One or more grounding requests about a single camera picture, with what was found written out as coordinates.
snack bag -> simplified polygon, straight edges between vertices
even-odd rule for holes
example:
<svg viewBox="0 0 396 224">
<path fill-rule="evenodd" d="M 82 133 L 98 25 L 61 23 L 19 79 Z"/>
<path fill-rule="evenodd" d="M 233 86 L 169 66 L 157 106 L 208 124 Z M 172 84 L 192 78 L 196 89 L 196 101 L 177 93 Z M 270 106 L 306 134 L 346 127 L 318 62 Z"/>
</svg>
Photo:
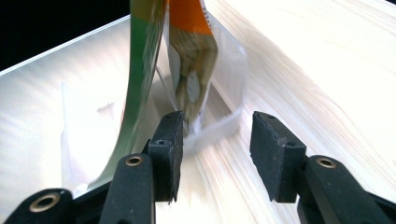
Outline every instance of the snack bag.
<svg viewBox="0 0 396 224">
<path fill-rule="evenodd" d="M 218 47 L 203 0 L 170 0 L 169 19 L 168 55 L 177 105 L 190 132 L 197 132 Z"/>
</svg>

